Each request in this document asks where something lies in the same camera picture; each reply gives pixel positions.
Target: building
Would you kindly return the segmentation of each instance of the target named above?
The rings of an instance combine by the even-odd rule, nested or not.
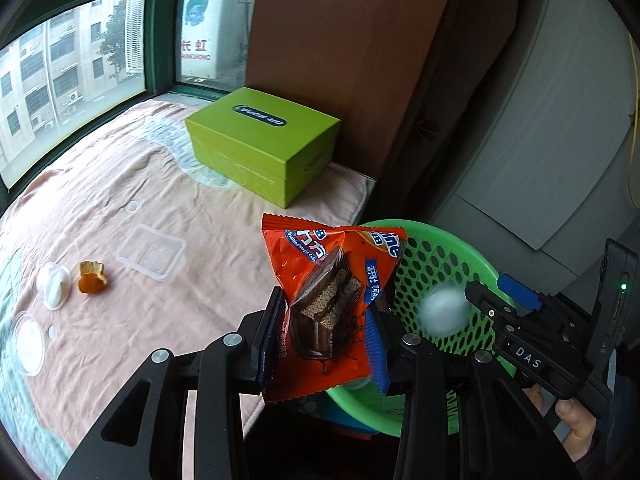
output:
[[[119,2],[95,0],[63,12],[0,52],[0,171],[8,186],[90,120],[126,77],[99,53]]]

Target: screw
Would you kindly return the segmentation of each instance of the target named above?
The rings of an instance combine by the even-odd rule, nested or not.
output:
[[[491,354],[489,354],[489,352],[487,352],[486,350],[478,350],[474,354],[474,358],[476,359],[476,361],[482,364],[490,363],[491,359],[493,359]]]
[[[409,333],[404,334],[402,336],[402,342],[405,345],[416,346],[416,345],[419,345],[422,342],[422,338],[417,334],[413,334],[413,333],[409,332]]]
[[[169,358],[169,352],[165,349],[156,350],[151,354],[151,360],[155,363],[164,363]]]
[[[236,346],[242,342],[242,336],[238,332],[232,332],[231,334],[225,335],[222,342],[226,346]]]

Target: bed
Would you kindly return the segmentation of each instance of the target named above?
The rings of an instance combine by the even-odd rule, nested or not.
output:
[[[182,122],[193,111],[166,100],[130,108],[37,176],[0,222],[0,418],[43,479],[57,478],[153,350],[203,349],[265,307],[276,281],[260,232],[263,212],[351,224],[369,197],[371,179],[331,164],[279,209],[198,163]],[[186,243],[164,282],[116,257],[139,224]],[[74,287],[59,310],[47,310],[35,287],[40,267],[59,263],[77,280],[82,260],[103,262],[109,286],[94,295]],[[34,377],[19,374],[12,355],[10,327],[23,311],[45,335]],[[244,432],[263,405],[242,397]],[[185,478],[193,477],[193,412],[194,393]]]

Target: snack package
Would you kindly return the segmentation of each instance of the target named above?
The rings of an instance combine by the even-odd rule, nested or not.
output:
[[[287,298],[264,400],[302,397],[370,375],[364,312],[402,256],[402,228],[329,227],[265,214],[262,234]]]

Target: green shoe box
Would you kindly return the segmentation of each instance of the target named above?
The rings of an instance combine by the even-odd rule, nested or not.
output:
[[[286,208],[331,161],[340,121],[240,88],[186,119],[196,158]]]

